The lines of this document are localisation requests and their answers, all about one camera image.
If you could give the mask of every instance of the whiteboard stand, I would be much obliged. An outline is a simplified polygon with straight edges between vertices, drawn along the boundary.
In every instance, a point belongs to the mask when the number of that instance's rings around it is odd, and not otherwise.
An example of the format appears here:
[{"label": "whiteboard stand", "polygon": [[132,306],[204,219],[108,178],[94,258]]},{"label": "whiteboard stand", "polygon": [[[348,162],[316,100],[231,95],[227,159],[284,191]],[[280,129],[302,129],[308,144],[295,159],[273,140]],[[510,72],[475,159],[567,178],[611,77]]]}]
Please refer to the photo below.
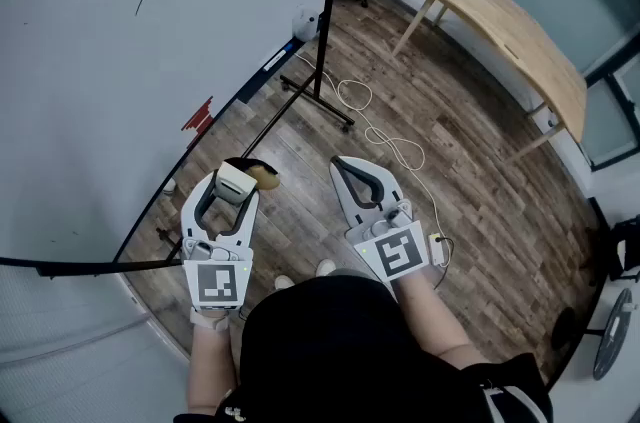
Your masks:
[{"label": "whiteboard stand", "polygon": [[[320,86],[322,84],[322,73],[324,69],[324,61],[325,61],[325,53],[327,49],[327,40],[329,38],[329,24],[331,22],[331,8],[333,6],[333,0],[325,0],[324,1],[324,11],[321,15],[320,20],[320,37],[318,41],[318,58],[316,60],[316,67],[314,72],[301,84],[298,85],[291,81],[289,78],[285,76],[281,76],[283,82],[283,87],[293,87],[296,91],[293,93],[291,98],[287,100],[287,102],[276,112],[276,114],[271,118],[271,120],[266,124],[266,126],[262,129],[262,131],[258,134],[255,140],[249,145],[246,151],[242,154],[242,158],[247,158],[256,146],[260,143],[260,141],[265,137],[269,130],[273,128],[273,126],[280,120],[280,118],[284,115],[287,109],[293,105],[293,103],[300,97],[305,96],[309,98],[311,101],[316,103],[317,105],[325,108],[334,114],[338,119],[344,121],[344,125],[342,126],[342,131],[345,133],[349,131],[350,127],[355,124],[355,121],[351,119],[348,115],[341,112],[337,108],[335,108],[330,103],[326,102],[320,97]],[[313,92],[311,92],[308,87],[311,85],[311,82],[314,82]],[[199,140],[206,133],[203,132],[200,134]],[[206,204],[206,209],[213,202],[213,198]],[[0,258],[0,264],[10,265],[10,266],[19,266],[19,267],[31,267],[36,268],[38,273],[42,277],[64,277],[64,276],[77,276],[77,275],[101,275],[101,274],[114,274],[120,272],[135,272],[140,270],[153,270],[156,268],[167,268],[173,266],[182,265],[182,261],[180,259],[175,259],[175,256],[178,254],[180,249],[182,248],[182,236],[177,242],[173,242],[169,238],[169,234],[166,230],[157,228],[158,236],[161,240],[172,246],[171,252],[164,260],[154,260],[154,261],[136,261],[136,262],[126,262],[120,263],[118,258],[120,254],[124,250],[129,241],[129,238],[133,235],[137,225],[142,220],[140,218],[138,222],[134,225],[134,227],[129,232],[129,235],[125,239],[124,243],[120,246],[118,253],[116,254],[114,260],[109,263],[78,263],[78,262],[60,262],[60,261],[33,261],[33,260],[20,260],[20,259],[11,259],[11,258]]]}]

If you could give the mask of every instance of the wooden table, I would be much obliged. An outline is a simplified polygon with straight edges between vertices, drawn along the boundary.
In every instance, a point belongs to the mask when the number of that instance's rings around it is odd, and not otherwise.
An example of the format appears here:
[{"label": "wooden table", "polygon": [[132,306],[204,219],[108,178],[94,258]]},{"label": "wooden table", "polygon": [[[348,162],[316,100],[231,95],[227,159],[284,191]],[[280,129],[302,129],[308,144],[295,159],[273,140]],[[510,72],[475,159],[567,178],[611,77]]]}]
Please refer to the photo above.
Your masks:
[{"label": "wooden table", "polygon": [[[396,55],[436,0],[426,0],[393,50]],[[542,27],[511,0],[440,0],[442,10],[455,12],[482,36],[491,41],[538,91],[543,103],[529,112],[533,117],[551,108],[558,124],[507,161],[521,158],[566,129],[576,142],[582,139],[587,102],[587,84],[576,68],[558,50]]]}]

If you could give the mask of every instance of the whiteboard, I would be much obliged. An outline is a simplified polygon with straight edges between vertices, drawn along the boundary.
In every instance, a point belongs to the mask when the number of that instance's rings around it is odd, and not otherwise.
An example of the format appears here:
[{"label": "whiteboard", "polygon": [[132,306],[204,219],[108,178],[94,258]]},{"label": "whiteboard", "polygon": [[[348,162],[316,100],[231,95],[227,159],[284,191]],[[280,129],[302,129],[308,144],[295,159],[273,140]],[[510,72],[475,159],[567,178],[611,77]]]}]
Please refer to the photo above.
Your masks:
[{"label": "whiteboard", "polygon": [[0,256],[110,261],[196,136],[324,0],[0,0]]}]

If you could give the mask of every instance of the sticker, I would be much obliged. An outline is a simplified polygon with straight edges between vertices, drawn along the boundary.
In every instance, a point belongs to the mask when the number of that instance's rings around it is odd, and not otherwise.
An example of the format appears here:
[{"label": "sticker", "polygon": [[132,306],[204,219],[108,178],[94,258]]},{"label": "sticker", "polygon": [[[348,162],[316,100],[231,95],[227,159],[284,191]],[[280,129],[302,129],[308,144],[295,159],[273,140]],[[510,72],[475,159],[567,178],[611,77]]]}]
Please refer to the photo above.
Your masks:
[{"label": "sticker", "polygon": [[201,304],[238,300],[233,265],[198,265],[198,292]]},{"label": "sticker", "polygon": [[375,244],[388,277],[422,263],[420,251],[410,229],[384,237]]},{"label": "sticker", "polygon": [[213,96],[205,101],[204,104],[196,111],[196,113],[191,116],[191,119],[189,119],[181,128],[182,131],[195,129],[197,132],[196,136],[187,146],[187,149],[195,144],[198,138],[200,138],[200,135],[202,135],[209,127],[209,125],[213,122],[213,117],[211,117],[211,114],[209,112],[209,104],[211,103],[212,99]]}]

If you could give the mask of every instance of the white cable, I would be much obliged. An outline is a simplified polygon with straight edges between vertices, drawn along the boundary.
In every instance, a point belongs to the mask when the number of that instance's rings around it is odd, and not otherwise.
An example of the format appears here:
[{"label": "white cable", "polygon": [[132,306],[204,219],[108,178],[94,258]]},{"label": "white cable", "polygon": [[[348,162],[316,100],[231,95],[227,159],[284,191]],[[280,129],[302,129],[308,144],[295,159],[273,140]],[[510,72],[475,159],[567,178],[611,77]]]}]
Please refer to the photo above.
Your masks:
[{"label": "white cable", "polygon": [[[304,62],[306,62],[307,64],[309,64],[309,66],[311,66],[312,68],[314,68],[314,65],[309,62],[307,59],[305,59],[304,57],[301,57],[300,55],[298,55],[297,53],[295,54],[296,57],[298,57],[300,60],[303,60]],[[416,180],[418,180],[418,183],[420,183],[420,185],[422,185],[422,188],[424,188],[424,190],[427,192],[427,194],[429,194],[429,197],[431,198],[431,203],[433,204],[433,213],[436,217],[436,225],[438,226],[438,231],[440,231],[440,234],[442,235],[443,238],[446,238],[446,235],[444,234],[444,231],[442,231],[442,227],[440,226],[440,220],[438,219],[438,207],[436,206],[436,200],[433,198],[433,195],[431,194],[431,192],[429,191],[429,189],[427,188],[427,186],[422,182],[422,180],[416,176],[416,172],[415,171],[419,171],[420,169],[422,169],[422,167],[424,166],[424,162],[426,160],[426,156],[424,154],[424,149],[422,148],[422,146],[420,144],[418,144],[417,142],[414,142],[413,140],[409,140],[409,139],[403,139],[401,137],[389,137],[389,135],[387,135],[385,132],[383,132],[380,128],[376,128],[373,124],[371,124],[371,121],[369,121],[369,119],[367,119],[367,116],[364,115],[362,113],[363,110],[365,110],[368,106],[369,103],[371,103],[371,100],[373,99],[373,91],[371,90],[371,87],[369,87],[366,83],[364,82],[359,82],[358,80],[342,80],[339,84],[338,87],[336,87],[333,83],[333,80],[331,79],[331,77],[325,73],[324,71],[322,72],[322,74],[324,76],[327,77],[327,80],[329,80],[329,83],[331,84],[331,87],[333,88],[333,92],[335,92],[336,97],[340,100],[340,103],[342,103],[345,107],[351,109],[351,110],[355,110],[356,112],[358,112],[358,114],[360,115],[360,117],[362,117],[367,124],[369,125],[367,127],[366,130],[364,130],[364,137],[371,143],[371,144],[375,144],[375,145],[382,145],[382,144],[387,144],[390,148],[391,151],[393,151],[393,154],[396,157],[396,160],[398,160],[398,163],[400,165],[402,165],[405,169],[407,169],[411,175],[416,178]],[[369,91],[369,99],[367,100],[367,102],[361,106],[361,107],[354,107],[352,105],[349,105],[349,103],[347,103],[342,96],[340,95],[340,87],[342,86],[342,84],[349,84],[349,83],[355,83],[358,85],[362,85],[363,87],[365,87],[368,91]],[[372,131],[373,133],[375,133],[378,138],[380,139],[380,142],[376,142],[375,140],[372,140],[371,138],[369,138],[369,135],[367,135],[367,133],[369,131]],[[404,155],[400,152],[400,150],[398,149],[398,146],[396,146],[396,142],[406,142],[407,144],[413,144],[414,146],[416,146],[419,150],[420,150],[420,154],[422,155],[422,161],[420,162],[420,165],[418,167],[411,167],[409,165],[409,163],[407,162],[407,160],[405,159]],[[444,243],[447,245],[447,263],[444,265],[439,265],[443,268],[447,268],[449,266],[449,263],[451,262],[451,247],[449,247],[449,242],[448,240],[444,240]]]}]

